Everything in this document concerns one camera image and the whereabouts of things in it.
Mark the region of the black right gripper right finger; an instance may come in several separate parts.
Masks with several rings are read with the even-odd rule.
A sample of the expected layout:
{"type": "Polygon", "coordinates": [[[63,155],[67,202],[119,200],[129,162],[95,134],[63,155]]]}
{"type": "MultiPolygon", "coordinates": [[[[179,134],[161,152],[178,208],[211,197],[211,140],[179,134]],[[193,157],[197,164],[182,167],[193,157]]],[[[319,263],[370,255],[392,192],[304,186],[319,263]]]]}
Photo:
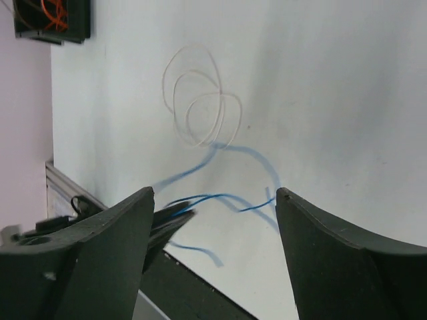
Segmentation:
{"type": "Polygon", "coordinates": [[[425,319],[426,248],[365,230],[289,189],[276,217],[300,319],[425,319]]]}

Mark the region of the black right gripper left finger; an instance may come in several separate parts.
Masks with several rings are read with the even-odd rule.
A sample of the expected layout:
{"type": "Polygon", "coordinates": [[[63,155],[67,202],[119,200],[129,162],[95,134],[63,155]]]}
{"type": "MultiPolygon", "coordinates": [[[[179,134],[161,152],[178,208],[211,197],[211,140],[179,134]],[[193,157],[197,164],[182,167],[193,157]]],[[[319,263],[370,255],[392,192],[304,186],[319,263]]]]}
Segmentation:
{"type": "Polygon", "coordinates": [[[2,319],[131,319],[154,192],[144,187],[60,231],[1,248],[2,319]]]}

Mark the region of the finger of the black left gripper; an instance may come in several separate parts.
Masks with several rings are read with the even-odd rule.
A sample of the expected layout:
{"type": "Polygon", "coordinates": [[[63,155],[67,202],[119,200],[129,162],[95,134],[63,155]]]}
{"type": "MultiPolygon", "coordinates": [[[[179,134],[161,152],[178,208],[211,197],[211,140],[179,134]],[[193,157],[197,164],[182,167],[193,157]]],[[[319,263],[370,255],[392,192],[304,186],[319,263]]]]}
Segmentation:
{"type": "Polygon", "coordinates": [[[174,233],[190,221],[194,215],[195,210],[186,207],[166,207],[154,213],[144,267],[151,266],[174,233]]]}

